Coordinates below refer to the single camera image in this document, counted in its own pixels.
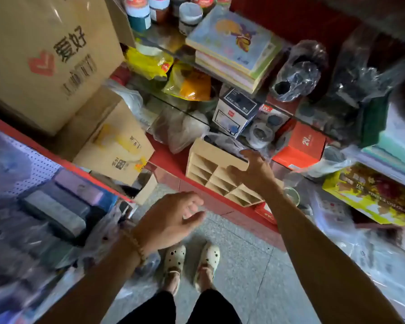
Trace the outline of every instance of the stack of books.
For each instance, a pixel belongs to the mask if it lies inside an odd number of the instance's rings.
[[[233,12],[216,6],[187,37],[196,63],[253,94],[283,48],[281,38]]]

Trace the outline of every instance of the gray floor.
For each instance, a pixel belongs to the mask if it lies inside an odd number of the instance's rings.
[[[173,192],[165,185],[158,185],[135,216],[142,216],[157,199]],[[209,212],[205,222],[184,241],[187,248],[184,275],[175,297],[178,324],[187,321],[198,299],[191,282],[206,241],[216,243],[221,249],[214,283],[232,303],[243,324],[319,323],[288,255]],[[115,324],[149,299],[158,289],[162,268],[161,263],[156,277],[149,283],[136,287],[128,297],[116,300],[102,324]]]

